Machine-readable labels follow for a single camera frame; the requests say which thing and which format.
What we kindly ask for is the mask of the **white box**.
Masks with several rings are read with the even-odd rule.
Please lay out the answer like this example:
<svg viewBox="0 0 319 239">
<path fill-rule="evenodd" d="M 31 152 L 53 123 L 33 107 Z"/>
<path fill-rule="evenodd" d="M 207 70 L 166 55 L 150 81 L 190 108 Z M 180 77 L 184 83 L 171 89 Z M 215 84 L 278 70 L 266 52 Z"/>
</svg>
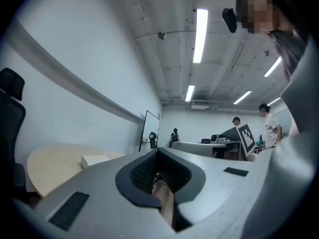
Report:
<svg viewBox="0 0 319 239">
<path fill-rule="evenodd" d="M 108 155 L 82 155 L 81 157 L 81 166 L 83 169 L 93 166 L 95 164 L 99 164 L 102 162 L 112 160 Z"/>
</svg>

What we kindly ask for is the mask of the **person's torso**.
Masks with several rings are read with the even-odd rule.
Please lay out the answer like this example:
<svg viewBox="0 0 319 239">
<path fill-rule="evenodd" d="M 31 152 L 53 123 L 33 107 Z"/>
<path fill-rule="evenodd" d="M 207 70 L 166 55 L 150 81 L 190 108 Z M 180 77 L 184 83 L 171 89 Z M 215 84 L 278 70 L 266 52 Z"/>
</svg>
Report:
<svg viewBox="0 0 319 239">
<path fill-rule="evenodd" d="M 319 48 L 311 37 L 282 93 L 299 133 L 319 135 Z"/>
</svg>

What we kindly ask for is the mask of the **ceiling air conditioner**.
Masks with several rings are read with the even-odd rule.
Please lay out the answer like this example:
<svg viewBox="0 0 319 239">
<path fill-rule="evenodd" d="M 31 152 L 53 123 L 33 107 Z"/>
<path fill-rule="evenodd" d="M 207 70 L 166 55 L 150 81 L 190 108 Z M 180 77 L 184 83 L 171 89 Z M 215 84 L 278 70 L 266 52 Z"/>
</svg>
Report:
<svg viewBox="0 0 319 239">
<path fill-rule="evenodd" d="M 193 101 L 191 104 L 192 110 L 205 110 L 210 107 L 210 103 L 207 101 Z"/>
</svg>

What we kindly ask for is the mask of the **grey desk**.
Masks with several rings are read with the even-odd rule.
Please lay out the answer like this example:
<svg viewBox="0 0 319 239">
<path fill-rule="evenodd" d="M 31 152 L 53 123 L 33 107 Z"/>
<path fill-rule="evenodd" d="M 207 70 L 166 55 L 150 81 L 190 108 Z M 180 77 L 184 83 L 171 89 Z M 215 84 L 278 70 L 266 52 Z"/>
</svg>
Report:
<svg viewBox="0 0 319 239">
<path fill-rule="evenodd" d="M 206 157 L 244 161 L 243 147 L 239 141 L 226 141 L 221 144 L 204 144 L 177 141 L 171 144 L 172 149 Z"/>
</svg>

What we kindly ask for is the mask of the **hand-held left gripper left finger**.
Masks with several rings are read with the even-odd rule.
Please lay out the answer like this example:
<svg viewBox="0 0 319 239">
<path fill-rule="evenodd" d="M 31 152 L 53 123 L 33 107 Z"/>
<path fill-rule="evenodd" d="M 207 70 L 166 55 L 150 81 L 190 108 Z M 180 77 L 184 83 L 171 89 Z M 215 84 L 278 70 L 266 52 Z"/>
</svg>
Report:
<svg viewBox="0 0 319 239">
<path fill-rule="evenodd" d="M 148 154 L 136 152 L 86 168 L 49 193 L 31 209 L 13 200 L 18 214 L 33 238 L 44 239 L 167 239 L 176 231 L 160 211 L 133 205 L 118 191 L 117 172 L 128 163 Z M 64 231 L 49 219 L 76 193 L 88 199 L 69 230 Z"/>
</svg>

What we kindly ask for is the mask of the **whiteboard on black stand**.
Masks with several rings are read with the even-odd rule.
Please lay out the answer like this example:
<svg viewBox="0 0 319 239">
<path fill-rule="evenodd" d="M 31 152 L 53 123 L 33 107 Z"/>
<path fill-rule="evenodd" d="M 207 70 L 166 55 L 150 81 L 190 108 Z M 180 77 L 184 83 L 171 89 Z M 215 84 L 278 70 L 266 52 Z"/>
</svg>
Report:
<svg viewBox="0 0 319 239">
<path fill-rule="evenodd" d="M 159 125 L 160 119 L 147 110 L 140 138 L 139 151 L 151 149 L 149 140 L 149 134 L 151 132 L 155 132 L 157 134 L 158 142 Z"/>
</svg>

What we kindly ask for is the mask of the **person's right forearm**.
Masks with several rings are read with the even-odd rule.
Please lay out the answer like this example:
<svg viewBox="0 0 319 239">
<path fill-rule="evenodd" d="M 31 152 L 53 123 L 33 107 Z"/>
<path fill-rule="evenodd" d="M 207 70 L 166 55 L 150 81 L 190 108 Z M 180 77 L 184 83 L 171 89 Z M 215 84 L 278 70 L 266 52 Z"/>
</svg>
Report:
<svg viewBox="0 0 319 239">
<path fill-rule="evenodd" d="M 319 168 L 319 133 L 287 138 L 272 152 L 242 239 L 270 239 L 292 222 Z"/>
</svg>

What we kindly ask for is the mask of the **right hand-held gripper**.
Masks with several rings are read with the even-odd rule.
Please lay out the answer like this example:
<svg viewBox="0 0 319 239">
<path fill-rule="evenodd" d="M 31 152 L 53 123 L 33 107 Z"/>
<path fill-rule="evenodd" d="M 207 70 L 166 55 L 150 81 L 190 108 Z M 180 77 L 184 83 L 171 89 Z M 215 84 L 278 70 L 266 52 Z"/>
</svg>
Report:
<svg viewBox="0 0 319 239">
<path fill-rule="evenodd" d="M 237 145 L 237 160 L 248 162 L 256 161 L 256 155 L 253 153 L 253 150 L 256 147 L 256 141 L 254 140 L 252 132 L 247 124 L 234 126 L 223 132 L 220 136 Z"/>
</svg>

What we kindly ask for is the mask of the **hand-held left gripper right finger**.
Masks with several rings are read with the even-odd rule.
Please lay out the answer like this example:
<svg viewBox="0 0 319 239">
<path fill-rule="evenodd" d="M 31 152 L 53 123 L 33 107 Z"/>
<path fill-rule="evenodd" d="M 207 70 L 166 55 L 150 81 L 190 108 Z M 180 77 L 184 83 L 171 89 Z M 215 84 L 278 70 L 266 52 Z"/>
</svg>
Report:
<svg viewBox="0 0 319 239">
<path fill-rule="evenodd" d="M 173 234 L 199 224 L 243 183 L 253 163 L 160 148 L 163 178 L 173 193 Z"/>
</svg>

